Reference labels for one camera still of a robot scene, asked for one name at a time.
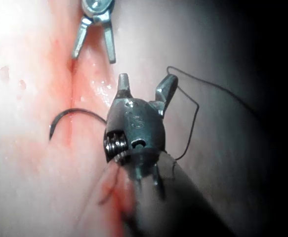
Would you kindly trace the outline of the left arm needle driver jaw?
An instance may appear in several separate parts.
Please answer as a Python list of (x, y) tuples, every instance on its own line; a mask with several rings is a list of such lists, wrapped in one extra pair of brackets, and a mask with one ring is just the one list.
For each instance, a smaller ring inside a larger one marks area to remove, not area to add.
[(104, 40), (105, 46), (107, 50), (108, 60), (110, 64), (116, 63), (116, 51), (115, 51), (115, 43), (114, 43), (114, 33), (112, 28), (111, 21), (104, 21), (102, 23), (104, 30)]
[(72, 50), (72, 58), (73, 59), (77, 59), (79, 57), (79, 54), (81, 52), (82, 46), (84, 44), (84, 41), (85, 41), (85, 38), (87, 35), (87, 30), (88, 30), (90, 25), (92, 25), (92, 20), (84, 15), (81, 18), (81, 22), (80, 22), (80, 25), (78, 27), (74, 47)]

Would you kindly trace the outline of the right arm needle driver jaw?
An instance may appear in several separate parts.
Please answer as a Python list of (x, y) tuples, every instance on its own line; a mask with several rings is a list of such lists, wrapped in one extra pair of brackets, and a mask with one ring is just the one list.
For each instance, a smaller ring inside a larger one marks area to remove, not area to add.
[(116, 98), (132, 98), (132, 94), (130, 92), (129, 78), (127, 73), (119, 74), (118, 87)]
[(161, 117), (165, 116), (165, 112), (177, 90), (178, 77), (168, 74), (156, 87), (155, 100), (150, 102)]

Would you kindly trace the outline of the left arm needle driver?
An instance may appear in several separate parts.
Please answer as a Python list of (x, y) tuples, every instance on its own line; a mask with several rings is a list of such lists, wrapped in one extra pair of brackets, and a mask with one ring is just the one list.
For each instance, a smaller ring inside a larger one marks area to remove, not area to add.
[(82, 11), (95, 24), (104, 24), (111, 21), (114, 0), (82, 0)]

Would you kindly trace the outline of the right arm needle driver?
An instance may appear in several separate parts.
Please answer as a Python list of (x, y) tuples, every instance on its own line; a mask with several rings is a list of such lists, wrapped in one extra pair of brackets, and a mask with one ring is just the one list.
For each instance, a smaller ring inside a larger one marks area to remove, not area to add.
[(151, 102), (138, 98), (114, 99), (104, 132), (106, 161), (138, 145), (165, 150), (163, 117)]

